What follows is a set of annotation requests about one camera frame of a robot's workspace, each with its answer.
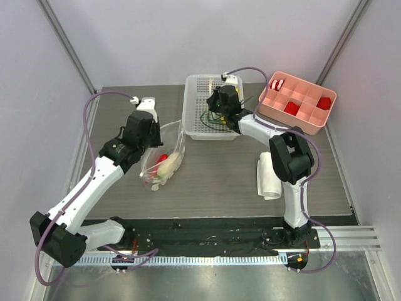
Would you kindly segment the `green fake vegetable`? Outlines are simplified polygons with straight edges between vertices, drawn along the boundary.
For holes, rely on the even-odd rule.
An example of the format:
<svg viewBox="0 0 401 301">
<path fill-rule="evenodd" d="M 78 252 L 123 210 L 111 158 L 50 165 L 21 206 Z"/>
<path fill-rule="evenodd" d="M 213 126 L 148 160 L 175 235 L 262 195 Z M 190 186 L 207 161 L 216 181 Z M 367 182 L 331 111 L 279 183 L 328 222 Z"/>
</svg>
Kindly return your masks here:
<svg viewBox="0 0 401 301">
<path fill-rule="evenodd" d="M 227 129 L 221 129 L 223 132 L 233 131 L 240 134 L 239 121 L 248 115 L 251 115 L 251 111 L 242 106 L 242 110 L 238 114 L 233 116 L 232 123 L 226 125 L 224 117 L 220 114 L 215 114 L 211 112 L 209 110 L 209 107 L 207 106 L 206 110 L 201 114 L 200 120 L 204 125 L 208 126 L 209 128 L 216 129 L 216 125 L 221 125 L 227 127 Z"/>
</svg>

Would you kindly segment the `red fake chili pepper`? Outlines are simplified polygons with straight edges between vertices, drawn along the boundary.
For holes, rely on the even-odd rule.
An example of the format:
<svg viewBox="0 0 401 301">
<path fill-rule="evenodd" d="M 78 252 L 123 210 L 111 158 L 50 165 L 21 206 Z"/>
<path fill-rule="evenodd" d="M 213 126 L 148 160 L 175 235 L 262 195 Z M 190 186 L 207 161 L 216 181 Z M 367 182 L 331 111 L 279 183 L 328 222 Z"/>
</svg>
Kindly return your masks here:
<svg viewBox="0 0 401 301">
<path fill-rule="evenodd" d="M 161 162 L 165 161 L 169 156 L 167 154 L 162 154 L 159 159 L 157 160 L 156 164 L 160 164 Z"/>
</svg>

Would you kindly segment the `clear dotted zip top bag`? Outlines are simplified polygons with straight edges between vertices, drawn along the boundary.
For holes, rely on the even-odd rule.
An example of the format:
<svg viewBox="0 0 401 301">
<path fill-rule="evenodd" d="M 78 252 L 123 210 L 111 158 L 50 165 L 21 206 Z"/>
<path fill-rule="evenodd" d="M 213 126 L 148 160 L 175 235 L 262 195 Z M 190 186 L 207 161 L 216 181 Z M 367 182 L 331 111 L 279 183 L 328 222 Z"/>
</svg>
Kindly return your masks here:
<svg viewBox="0 0 401 301">
<path fill-rule="evenodd" d="M 186 134 L 181 120 L 163 125 L 160 135 L 163 145 L 147 149 L 140 160 L 139 177 L 151 191 L 166 184 L 181 166 L 185 155 Z"/>
</svg>

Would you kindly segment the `white fake radish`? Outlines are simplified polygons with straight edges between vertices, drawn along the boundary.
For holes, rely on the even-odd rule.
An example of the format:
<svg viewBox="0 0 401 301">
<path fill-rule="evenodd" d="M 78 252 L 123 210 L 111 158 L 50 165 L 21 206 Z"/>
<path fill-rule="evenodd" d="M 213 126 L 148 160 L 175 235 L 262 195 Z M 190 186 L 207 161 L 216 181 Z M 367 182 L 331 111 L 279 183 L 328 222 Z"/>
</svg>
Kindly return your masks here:
<svg viewBox="0 0 401 301">
<path fill-rule="evenodd" d="M 172 153 L 166 160 L 162 161 L 157 169 L 157 176 L 160 178 L 170 177 L 181 165 L 182 156 L 178 152 Z"/>
</svg>

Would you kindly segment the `yellow fake banana bunch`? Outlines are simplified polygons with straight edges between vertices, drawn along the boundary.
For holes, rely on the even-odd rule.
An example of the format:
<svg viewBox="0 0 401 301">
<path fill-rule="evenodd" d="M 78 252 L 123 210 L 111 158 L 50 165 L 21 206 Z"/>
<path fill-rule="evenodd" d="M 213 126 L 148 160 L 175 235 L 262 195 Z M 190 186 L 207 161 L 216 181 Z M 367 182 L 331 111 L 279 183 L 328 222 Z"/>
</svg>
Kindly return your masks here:
<svg viewBox="0 0 401 301">
<path fill-rule="evenodd" d="M 224 117 L 226 125 L 232 123 L 232 118 L 238 114 L 242 107 L 239 101 L 237 88 L 232 85 L 226 85 L 219 90 L 220 113 Z"/>
</svg>

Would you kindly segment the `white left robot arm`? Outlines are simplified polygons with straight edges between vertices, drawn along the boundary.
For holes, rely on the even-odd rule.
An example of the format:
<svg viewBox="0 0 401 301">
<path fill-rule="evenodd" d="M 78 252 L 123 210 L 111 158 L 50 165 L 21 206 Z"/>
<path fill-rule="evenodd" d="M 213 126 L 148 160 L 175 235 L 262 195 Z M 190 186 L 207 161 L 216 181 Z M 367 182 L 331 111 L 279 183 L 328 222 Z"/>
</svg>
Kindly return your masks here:
<svg viewBox="0 0 401 301">
<path fill-rule="evenodd" d="M 65 268 L 73 266 L 86 251 L 104 245 L 127 250 L 133 234 L 123 219 L 113 217 L 103 223 L 83 226 L 88 213 L 137 162 L 149 147 L 162 145 L 157 114 L 151 109 L 137 109 L 109 140 L 81 181 L 59 204 L 46 214 L 36 212 L 29 223 L 35 245 Z"/>
</svg>

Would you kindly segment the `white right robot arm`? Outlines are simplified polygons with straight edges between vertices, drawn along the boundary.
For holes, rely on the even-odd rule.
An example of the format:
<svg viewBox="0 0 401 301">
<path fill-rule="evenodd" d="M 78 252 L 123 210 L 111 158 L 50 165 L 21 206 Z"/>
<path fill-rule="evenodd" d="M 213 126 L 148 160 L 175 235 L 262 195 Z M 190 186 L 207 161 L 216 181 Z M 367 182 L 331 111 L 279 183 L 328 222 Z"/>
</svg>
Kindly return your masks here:
<svg viewBox="0 0 401 301">
<path fill-rule="evenodd" d="M 273 171 L 284 188 L 283 240 L 289 247 L 300 246 L 311 233 L 306 179 L 315 164 L 303 131 L 299 127 L 277 128 L 258 120 L 242 106 L 233 85 L 216 87 L 207 105 L 211 112 L 224 117 L 230 130 L 268 146 Z"/>
</svg>

